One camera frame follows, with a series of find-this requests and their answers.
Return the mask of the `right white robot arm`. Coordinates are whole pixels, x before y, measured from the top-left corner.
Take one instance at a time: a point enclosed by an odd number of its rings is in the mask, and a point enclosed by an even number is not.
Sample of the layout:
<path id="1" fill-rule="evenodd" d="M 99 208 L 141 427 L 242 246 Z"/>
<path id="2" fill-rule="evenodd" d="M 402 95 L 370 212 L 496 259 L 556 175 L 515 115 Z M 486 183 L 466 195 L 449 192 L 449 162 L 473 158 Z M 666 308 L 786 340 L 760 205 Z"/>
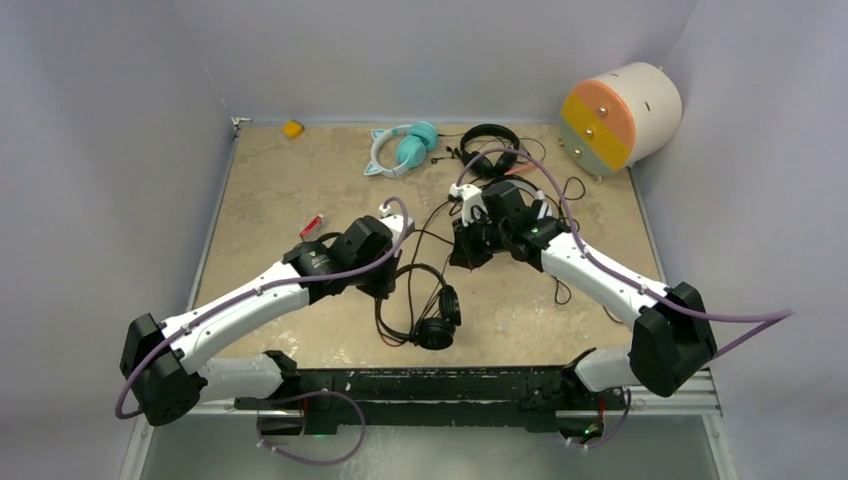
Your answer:
<path id="1" fill-rule="evenodd" d="M 624 386 L 669 397 L 716 353 L 708 323 L 685 312 L 704 311 L 694 287 L 670 288 L 579 244 L 574 228 L 557 217 L 543 192 L 527 204 L 520 189 L 506 181 L 485 189 L 453 185 L 449 198 L 462 207 L 453 223 L 453 265 L 475 269 L 507 252 L 581 290 L 631 332 L 629 345 L 590 349 L 568 365 L 561 392 L 569 404 L 584 407 L 600 391 Z"/>

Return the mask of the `black headphones with cable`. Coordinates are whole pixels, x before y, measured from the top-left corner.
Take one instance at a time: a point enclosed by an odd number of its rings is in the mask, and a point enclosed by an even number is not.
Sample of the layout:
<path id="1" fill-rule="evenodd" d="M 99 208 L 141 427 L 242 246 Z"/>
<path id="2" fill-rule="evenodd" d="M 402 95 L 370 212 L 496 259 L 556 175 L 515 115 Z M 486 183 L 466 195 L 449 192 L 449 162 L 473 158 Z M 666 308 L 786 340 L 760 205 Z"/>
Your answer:
<path id="1" fill-rule="evenodd" d="M 421 243 L 425 235 L 436 238 L 443 243 L 453 245 L 452 241 L 429 230 L 430 223 L 435 216 L 449 204 L 451 204 L 451 201 L 445 200 L 435 207 L 424 221 L 424 224 L 412 231 L 413 234 L 418 234 L 418 239 L 416 240 L 411 260 L 408 264 L 399 267 L 395 273 L 395 280 L 407 276 L 407 303 L 410 316 L 409 328 L 406 331 L 400 331 L 390 327 L 382 315 L 384 300 L 377 299 L 375 301 L 375 327 L 379 338 L 386 346 L 397 348 L 405 344 L 411 344 L 426 350 L 438 351 L 447 349 L 453 344 L 456 330 L 461 325 L 461 309 L 458 293 L 447 282 L 444 275 L 448 259 L 445 259 L 440 269 L 437 269 L 433 265 L 419 262 L 418 260 Z M 427 301 L 418 313 L 414 310 L 412 295 L 412 279 L 415 271 L 422 271 L 429 274 L 436 281 Z"/>

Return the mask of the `white and black headphones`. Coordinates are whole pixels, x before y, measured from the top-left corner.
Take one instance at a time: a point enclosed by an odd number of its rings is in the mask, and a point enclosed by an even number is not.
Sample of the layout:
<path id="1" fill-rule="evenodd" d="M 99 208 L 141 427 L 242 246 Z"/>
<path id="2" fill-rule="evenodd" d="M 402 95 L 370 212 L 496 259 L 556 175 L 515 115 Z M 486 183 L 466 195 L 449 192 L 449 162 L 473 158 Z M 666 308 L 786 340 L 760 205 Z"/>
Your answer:
<path id="1" fill-rule="evenodd" d="M 522 177 L 511 178 L 510 182 L 521 191 L 532 195 L 532 203 L 530 206 L 530 210 L 535 215 L 536 219 L 543 219 L 546 217 L 553 216 L 552 208 L 547 200 L 547 196 L 535 184 Z"/>

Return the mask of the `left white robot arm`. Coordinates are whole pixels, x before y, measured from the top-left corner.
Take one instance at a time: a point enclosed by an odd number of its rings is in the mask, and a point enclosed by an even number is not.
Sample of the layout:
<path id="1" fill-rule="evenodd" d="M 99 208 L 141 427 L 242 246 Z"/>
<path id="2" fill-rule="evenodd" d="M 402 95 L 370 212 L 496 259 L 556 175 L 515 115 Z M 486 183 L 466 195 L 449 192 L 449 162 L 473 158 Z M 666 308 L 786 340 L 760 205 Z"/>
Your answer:
<path id="1" fill-rule="evenodd" d="M 355 287 L 375 298 L 393 291 L 399 245 L 415 222 L 403 215 L 356 219 L 344 232 L 300 242 L 258 277 L 221 297 L 161 322 L 151 314 L 132 320 L 119 368 L 126 383 L 115 413 L 129 395 L 136 414 L 152 426 L 184 416 L 196 405 L 232 397 L 263 399 L 284 409 L 297 399 L 298 382 L 284 373 L 279 353 L 220 360 L 225 347 L 268 322 Z"/>

